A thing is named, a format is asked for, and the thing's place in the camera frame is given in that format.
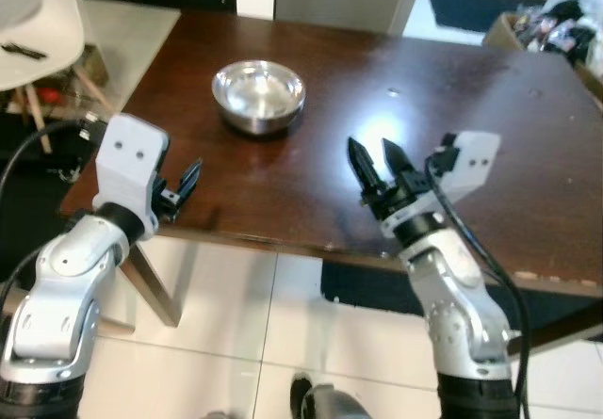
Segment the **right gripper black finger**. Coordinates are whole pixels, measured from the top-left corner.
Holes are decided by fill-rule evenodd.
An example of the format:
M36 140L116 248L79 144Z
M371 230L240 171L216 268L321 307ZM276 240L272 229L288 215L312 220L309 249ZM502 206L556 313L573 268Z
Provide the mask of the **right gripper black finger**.
M395 178L398 189L415 190L416 187L411 183L411 179L416 169L404 149L388 138L381 139L381 145L383 145L383 155L386 157L386 166Z
M373 159L367 152L365 145L357 142L353 137L346 139L346 152L348 152L350 169L354 178L361 187L363 195L378 195L383 189L383 181L376 172Z

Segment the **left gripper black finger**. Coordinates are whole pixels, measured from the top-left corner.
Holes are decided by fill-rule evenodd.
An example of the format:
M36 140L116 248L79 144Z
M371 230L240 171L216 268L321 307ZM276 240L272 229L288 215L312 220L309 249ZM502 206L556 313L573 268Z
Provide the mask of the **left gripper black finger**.
M200 170L203 168L204 161L202 159L195 160L193 164L190 164L185 173L182 174L180 183L178 183L178 190L176 192L176 202L185 203L190 196L193 195L195 187L197 187Z

